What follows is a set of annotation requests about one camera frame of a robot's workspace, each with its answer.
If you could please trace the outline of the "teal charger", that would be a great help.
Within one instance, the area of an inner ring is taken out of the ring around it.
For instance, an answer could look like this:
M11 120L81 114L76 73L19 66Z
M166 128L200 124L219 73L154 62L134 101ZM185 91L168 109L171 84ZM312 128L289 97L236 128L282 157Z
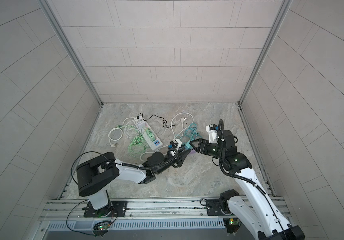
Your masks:
M185 144L185 149L186 149L186 150L192 149L192 146L190 145L189 142L187 142L187 143Z

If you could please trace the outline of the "white multicolour power strip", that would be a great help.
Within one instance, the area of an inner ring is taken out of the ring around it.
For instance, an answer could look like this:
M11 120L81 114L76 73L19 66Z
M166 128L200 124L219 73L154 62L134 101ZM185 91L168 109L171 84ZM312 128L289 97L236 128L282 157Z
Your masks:
M160 138L153 131L151 126L143 119L142 116L134 119L135 126L138 128L140 134L145 139L152 151L157 151L163 147L163 143Z

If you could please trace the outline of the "light green charger block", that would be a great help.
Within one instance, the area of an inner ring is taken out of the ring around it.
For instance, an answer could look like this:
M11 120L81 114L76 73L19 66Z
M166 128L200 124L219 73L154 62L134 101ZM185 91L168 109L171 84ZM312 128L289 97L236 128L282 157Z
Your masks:
M150 138L151 141L155 141L156 140L156 137L153 134L150 134L149 138Z

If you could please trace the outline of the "light green cube charger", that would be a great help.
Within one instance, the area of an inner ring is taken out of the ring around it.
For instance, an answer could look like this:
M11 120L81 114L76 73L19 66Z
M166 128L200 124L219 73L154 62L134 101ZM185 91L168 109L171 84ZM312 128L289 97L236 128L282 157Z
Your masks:
M153 134L152 131L150 129L146 129L146 133L149 136L150 134Z

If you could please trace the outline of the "white square charger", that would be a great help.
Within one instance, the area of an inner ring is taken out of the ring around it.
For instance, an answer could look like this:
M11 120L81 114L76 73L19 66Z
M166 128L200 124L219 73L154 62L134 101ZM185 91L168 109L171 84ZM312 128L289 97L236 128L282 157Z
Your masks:
M141 123L138 125L139 131L142 133L147 129L147 123Z

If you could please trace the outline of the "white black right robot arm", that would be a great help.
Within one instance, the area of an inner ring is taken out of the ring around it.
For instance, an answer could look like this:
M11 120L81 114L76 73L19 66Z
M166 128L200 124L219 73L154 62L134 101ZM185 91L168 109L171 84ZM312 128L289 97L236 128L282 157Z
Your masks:
M219 161L221 172L241 187L251 207L233 191L223 193L223 212L235 215L256 240L303 240L305 234L293 226L269 198L248 158L236 147L236 137L229 130L214 129L209 140L190 142L200 154Z

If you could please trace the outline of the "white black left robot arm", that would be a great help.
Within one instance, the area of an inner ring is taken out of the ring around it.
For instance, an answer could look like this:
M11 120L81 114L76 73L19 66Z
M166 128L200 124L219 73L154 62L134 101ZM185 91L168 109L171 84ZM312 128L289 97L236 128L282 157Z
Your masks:
M78 193L87 197L88 203L84 217L96 218L113 216L116 206L111 202L105 187L114 180L148 184L168 168L182 167L186 157L192 151L179 141L171 141L166 154L156 152L141 165L120 161L112 152L98 154L97 157L76 167Z

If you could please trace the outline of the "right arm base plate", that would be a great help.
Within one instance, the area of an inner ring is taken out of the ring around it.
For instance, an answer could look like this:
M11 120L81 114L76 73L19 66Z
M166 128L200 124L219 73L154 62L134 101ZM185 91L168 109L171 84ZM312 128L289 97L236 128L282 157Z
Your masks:
M236 200L242 199L238 196L230 199L201 199L200 204L206 208L208 216L240 217L244 214L244 208L241 209Z

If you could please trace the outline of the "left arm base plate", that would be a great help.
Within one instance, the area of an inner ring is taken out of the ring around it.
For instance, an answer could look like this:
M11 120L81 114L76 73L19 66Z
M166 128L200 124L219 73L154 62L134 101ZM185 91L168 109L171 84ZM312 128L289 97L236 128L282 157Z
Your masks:
M108 218L108 217L124 217L127 209L127 201L111 201L107 206L95 210L91 202L82 208L84 210L84 218Z

